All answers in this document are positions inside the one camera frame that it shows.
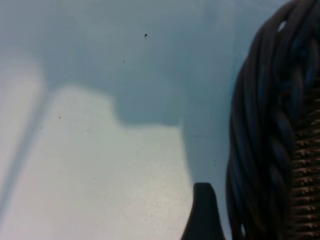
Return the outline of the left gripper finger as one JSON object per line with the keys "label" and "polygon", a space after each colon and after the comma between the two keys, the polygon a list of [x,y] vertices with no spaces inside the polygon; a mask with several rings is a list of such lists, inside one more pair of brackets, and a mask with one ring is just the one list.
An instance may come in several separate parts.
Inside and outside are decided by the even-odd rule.
{"label": "left gripper finger", "polygon": [[210,183],[193,185],[193,203],[182,240],[224,240],[218,203]]}

